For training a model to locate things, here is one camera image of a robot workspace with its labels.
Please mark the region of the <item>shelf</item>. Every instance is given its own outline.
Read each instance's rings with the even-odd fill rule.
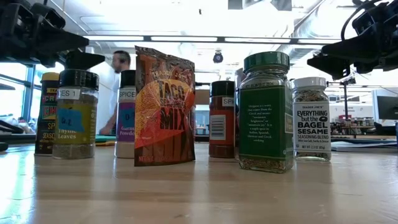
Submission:
[[[349,129],[349,128],[375,128],[374,126],[350,126],[350,127],[341,127],[343,129]]]

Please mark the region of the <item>computer screen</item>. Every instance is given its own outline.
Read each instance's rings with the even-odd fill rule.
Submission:
[[[398,97],[378,96],[379,119],[398,120]]]

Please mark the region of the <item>spice jar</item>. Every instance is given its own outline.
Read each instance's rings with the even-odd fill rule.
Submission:
[[[51,156],[52,154],[59,78],[60,74],[55,72],[47,72],[42,76],[42,96],[40,98],[39,117],[37,118],[35,156]]]
[[[134,158],[134,118],[136,110],[136,71],[121,73],[118,96],[118,118],[114,155],[119,158]]]
[[[289,56],[262,52],[244,59],[240,86],[239,164],[283,173],[293,167],[292,91]]]
[[[326,79],[293,80],[294,151],[296,159],[330,161],[329,97]]]
[[[60,74],[52,156],[84,159],[94,156],[98,102],[97,74],[68,69]]]
[[[232,81],[210,84],[210,157],[234,158],[234,88]]]

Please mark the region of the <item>fluorescent light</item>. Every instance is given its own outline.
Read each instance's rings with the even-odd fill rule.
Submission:
[[[241,38],[241,37],[227,37],[226,42],[259,42],[259,43],[283,43],[288,44],[290,39],[281,38]]]
[[[128,36],[128,35],[86,35],[83,36],[91,41],[142,41],[141,36]]]
[[[339,42],[338,39],[299,39],[298,44],[319,44],[319,45],[326,45],[326,44],[334,44]]]
[[[203,41],[203,42],[216,42],[217,37],[151,37],[153,41]]]

